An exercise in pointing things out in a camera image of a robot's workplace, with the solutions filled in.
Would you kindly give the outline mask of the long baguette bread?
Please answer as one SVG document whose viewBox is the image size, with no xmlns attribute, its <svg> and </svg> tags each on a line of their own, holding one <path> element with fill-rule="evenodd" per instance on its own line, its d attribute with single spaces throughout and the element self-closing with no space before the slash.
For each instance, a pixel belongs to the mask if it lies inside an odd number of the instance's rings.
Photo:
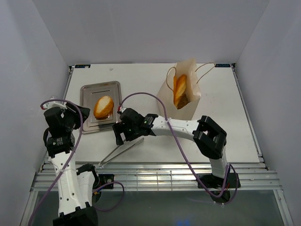
<svg viewBox="0 0 301 226">
<path fill-rule="evenodd" d="M 176 85 L 177 85 L 177 77 L 175 75 L 173 78 L 173 92 L 176 92 Z"/>
<path fill-rule="evenodd" d="M 178 98 L 185 94 L 187 75 L 183 74 L 177 78 L 176 92 L 174 94 L 174 105 L 176 106 Z"/>
</svg>

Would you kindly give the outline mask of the beige paper bag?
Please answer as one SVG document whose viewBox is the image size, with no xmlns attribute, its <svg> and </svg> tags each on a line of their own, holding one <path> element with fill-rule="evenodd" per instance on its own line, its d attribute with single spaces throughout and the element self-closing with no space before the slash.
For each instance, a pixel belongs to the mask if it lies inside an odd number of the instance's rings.
<svg viewBox="0 0 301 226">
<path fill-rule="evenodd" d="M 207 65 L 197 66 L 196 60 L 177 62 L 166 73 L 157 97 L 163 102 L 167 116 L 179 120 L 191 120 L 201 98 L 197 71 Z"/>
</svg>

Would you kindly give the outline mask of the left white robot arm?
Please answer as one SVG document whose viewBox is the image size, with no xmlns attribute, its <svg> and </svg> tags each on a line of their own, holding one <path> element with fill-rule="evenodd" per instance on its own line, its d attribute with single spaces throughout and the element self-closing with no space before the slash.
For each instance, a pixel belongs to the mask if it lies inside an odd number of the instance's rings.
<svg viewBox="0 0 301 226">
<path fill-rule="evenodd" d="M 88 163 L 79 168 L 75 163 L 75 140 L 73 130 L 81 129 L 90 110 L 69 103 L 53 102 L 43 105 L 48 129 L 44 143 L 54 166 L 59 195 L 58 217 L 55 226 L 96 226 L 98 216 L 92 206 L 92 189 L 100 182 L 95 167 Z"/>
</svg>

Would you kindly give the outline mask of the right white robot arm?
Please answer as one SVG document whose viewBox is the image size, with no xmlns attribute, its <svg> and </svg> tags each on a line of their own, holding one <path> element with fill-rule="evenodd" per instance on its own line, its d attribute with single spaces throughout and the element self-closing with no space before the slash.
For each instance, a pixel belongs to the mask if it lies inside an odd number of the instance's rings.
<svg viewBox="0 0 301 226">
<path fill-rule="evenodd" d="M 117 145 L 133 141 L 141 136 L 177 136 L 193 141 L 200 152 L 209 159 L 212 167 L 212 180 L 218 187 L 225 186 L 230 177 L 226 172 L 228 161 L 225 157 L 227 133 L 212 118 L 203 115 L 199 120 L 165 119 L 157 114 L 143 116 L 131 108 L 123 108 L 120 122 L 112 128 Z"/>
</svg>

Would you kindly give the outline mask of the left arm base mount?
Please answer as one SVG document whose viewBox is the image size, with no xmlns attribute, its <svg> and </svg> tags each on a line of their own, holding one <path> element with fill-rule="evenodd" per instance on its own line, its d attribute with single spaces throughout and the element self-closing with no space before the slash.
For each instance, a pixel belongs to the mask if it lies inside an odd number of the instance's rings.
<svg viewBox="0 0 301 226">
<path fill-rule="evenodd" d="M 114 174 L 99 174 L 99 183 L 97 185 L 97 188 L 105 185 L 107 183 L 111 183 L 114 181 L 115 175 Z"/>
</svg>

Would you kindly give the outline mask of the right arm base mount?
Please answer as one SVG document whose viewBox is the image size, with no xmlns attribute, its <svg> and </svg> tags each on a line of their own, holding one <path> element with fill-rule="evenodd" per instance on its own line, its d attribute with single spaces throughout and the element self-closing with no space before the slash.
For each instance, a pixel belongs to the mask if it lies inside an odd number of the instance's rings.
<svg viewBox="0 0 301 226">
<path fill-rule="evenodd" d="M 199 179 L 207 188 L 221 189 L 223 185 L 224 178 L 216 177 L 212 174 L 197 174 Z M 231 172 L 227 175 L 227 180 L 225 188 L 236 188 L 238 179 L 238 188 L 241 187 L 239 177 L 237 173 Z"/>
</svg>

